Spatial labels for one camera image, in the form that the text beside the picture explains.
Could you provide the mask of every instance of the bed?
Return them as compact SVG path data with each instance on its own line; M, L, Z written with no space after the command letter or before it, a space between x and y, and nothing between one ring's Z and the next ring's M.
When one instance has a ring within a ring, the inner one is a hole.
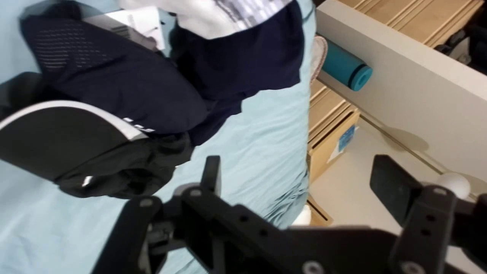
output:
M37 72L17 17L33 0L0 2L0 82ZM223 198L244 204L279 227L288 227L306 204L306 143L311 79L311 44L316 12L311 0L299 0L303 12L306 53L302 82L281 91L259 93L243 105L223 129L198 146L189 163L156 195L168 201L186 183L200 181L208 155L223 158ZM113 2L84 0L104 12ZM174 26L162 15L165 29ZM0 273L90 273L124 199L69 196L55 184L0 161ZM204 273L192 256L171 253L163 273Z

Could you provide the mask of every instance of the white cabinet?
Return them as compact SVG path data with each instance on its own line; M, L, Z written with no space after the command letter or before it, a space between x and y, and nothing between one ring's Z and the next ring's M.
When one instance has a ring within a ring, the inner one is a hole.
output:
M338 0L317 18L319 34L375 70L360 93L322 79L418 157L487 192L487 78Z
M366 120L348 148L329 169L311 186L314 206L331 218L331 225L369 225L401 233L399 224L370 190L375 155L387 154L422 183L436 183L440 174L384 136ZM469 274L483 271L459 248L451 248L448 260Z

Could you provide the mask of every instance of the white knob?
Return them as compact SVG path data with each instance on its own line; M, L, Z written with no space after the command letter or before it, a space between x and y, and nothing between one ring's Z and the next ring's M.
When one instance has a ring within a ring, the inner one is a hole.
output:
M439 178L439 184L453 190L460 199L466 199L471 195L471 183L460 174L446 172Z

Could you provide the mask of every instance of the wooden drawer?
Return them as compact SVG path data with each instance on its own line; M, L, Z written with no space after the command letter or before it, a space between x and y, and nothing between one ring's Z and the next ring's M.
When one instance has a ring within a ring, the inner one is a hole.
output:
M322 91L313 102L310 108L310 132L316 134L317 128L337 111L346 99L332 90Z
M338 123L348 116L354 108L351 104L343 104L337 111L334 111L323 123L320 123L316 131L310 132L310 148L316 148L326 136L338 126Z
M316 207L316 204L313 204L311 201L308 201L310 207L311 207L311 224L310 227L331 227L332 225L332 218Z
M322 81L314 81L311 84L311 99L310 101L314 101L319 94L325 93L326 91L326 85L322 82Z
M348 110L334 120L335 126L313 148L310 148L310 180L316 181L326 168L345 152L355 134L355 125L360 120L357 108Z

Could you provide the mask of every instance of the pile of clothes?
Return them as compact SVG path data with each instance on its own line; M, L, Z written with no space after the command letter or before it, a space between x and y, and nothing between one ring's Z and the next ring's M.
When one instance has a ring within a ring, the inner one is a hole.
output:
M11 143L0 149L2 160L75 196L153 195L176 166L191 160L195 146L243 111L244 99L300 82L305 35L296 0L121 2L125 9L148 5L177 17L171 56L144 35L134 43L127 29L89 23L101 12L78 2L43 2L25 11L20 29L42 70L31 104L46 110L10 123L7 116L5 125L0 120L0 146ZM49 102L74 104L54 110ZM144 137L127 139L107 125L80 126L90 120L87 113L115 116ZM101 145L96 140L107 139L103 132L122 137ZM52 148L40 149L43 142L34 142L33 134L51 139Z

